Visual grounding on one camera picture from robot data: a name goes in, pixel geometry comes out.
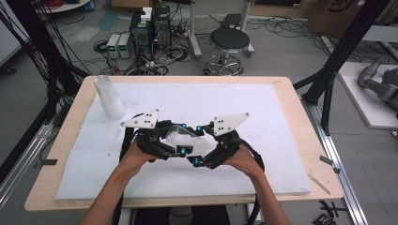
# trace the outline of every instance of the electronic equipment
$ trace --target electronic equipment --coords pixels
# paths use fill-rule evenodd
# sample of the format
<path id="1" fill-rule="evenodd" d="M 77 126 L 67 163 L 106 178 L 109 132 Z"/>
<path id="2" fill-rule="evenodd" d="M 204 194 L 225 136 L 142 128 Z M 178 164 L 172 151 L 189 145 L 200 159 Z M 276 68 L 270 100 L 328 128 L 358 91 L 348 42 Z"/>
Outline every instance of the electronic equipment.
<path id="1" fill-rule="evenodd" d="M 154 28 L 152 21 L 142 21 L 142 10 L 137 10 L 131 17 L 130 34 L 133 42 L 133 49 L 137 59 L 144 58 L 146 61 L 153 61 L 152 43 L 154 40 Z"/>
<path id="2" fill-rule="evenodd" d="M 110 58 L 120 57 L 119 48 L 117 43 L 119 42 L 120 35 L 112 35 L 106 46 L 108 47 L 108 55 Z"/>
<path id="3" fill-rule="evenodd" d="M 120 36 L 119 42 L 117 43 L 119 48 L 120 57 L 122 58 L 130 58 L 132 53 L 132 42 L 131 36 L 127 34 L 122 34 Z"/>
<path id="4" fill-rule="evenodd" d="M 153 21 L 158 45 L 166 48 L 172 45 L 171 26 L 170 26 L 170 7 L 155 7 Z"/>
<path id="5" fill-rule="evenodd" d="M 241 19 L 242 14 L 228 14 L 222 21 L 222 28 L 237 28 Z"/>

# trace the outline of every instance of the black box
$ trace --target black box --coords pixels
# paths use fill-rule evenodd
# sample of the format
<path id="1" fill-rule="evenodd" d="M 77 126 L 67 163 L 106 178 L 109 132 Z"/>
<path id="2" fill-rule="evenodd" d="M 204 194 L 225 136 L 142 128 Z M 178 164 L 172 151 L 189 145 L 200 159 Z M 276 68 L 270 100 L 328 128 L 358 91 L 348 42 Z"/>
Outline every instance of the black box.
<path id="1" fill-rule="evenodd" d="M 154 41 L 154 25 L 152 21 L 141 21 L 142 10 L 137 10 L 131 17 L 130 34 L 132 47 L 139 59 L 153 60 L 152 43 Z"/>

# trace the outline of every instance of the white plastic bottle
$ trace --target white plastic bottle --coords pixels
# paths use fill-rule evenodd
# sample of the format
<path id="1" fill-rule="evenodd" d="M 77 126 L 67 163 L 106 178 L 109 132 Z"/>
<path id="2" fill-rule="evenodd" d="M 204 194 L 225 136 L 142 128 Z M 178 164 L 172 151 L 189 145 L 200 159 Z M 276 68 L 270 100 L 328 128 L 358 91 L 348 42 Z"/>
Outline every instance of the white plastic bottle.
<path id="1" fill-rule="evenodd" d="M 94 80 L 99 100 L 107 117 L 111 120 L 121 119 L 126 111 L 120 95 L 116 92 L 114 86 L 106 75 L 99 75 Z"/>

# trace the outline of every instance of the caster wheel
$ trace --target caster wheel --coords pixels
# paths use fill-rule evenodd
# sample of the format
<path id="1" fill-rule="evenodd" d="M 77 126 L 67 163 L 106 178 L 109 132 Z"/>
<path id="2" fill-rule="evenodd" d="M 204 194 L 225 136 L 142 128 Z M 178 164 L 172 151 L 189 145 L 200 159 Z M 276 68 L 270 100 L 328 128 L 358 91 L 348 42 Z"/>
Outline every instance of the caster wheel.
<path id="1" fill-rule="evenodd" d="M 203 74 L 205 74 L 205 75 L 210 74 L 210 69 L 204 68 L 204 69 L 203 69 Z"/>

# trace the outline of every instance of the aluminum frame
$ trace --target aluminum frame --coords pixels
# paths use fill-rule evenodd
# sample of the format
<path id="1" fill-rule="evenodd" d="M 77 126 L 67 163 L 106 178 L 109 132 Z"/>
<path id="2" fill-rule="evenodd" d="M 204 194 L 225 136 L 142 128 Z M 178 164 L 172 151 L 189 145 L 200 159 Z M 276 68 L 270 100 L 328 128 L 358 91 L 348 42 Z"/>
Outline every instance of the aluminum frame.
<path id="1" fill-rule="evenodd" d="M 344 202 L 347 206 L 348 212 L 354 224 L 356 225 L 367 225 L 369 224 L 360 207 L 360 202 L 357 199 L 354 189 L 348 179 L 348 175 L 345 172 L 343 162 L 340 160 L 339 153 L 337 152 L 336 146 L 333 140 L 328 136 L 325 130 L 321 126 L 321 115 L 318 107 L 315 105 L 309 105 L 307 102 L 302 102 L 304 106 L 308 107 L 311 114 L 308 114 L 309 118 L 314 122 L 314 128 L 318 134 L 319 141 L 324 146 L 325 152 L 328 158 L 333 161 L 333 166 L 336 169 L 340 169 L 339 173 L 336 173 L 340 183 L 344 190 Z"/>

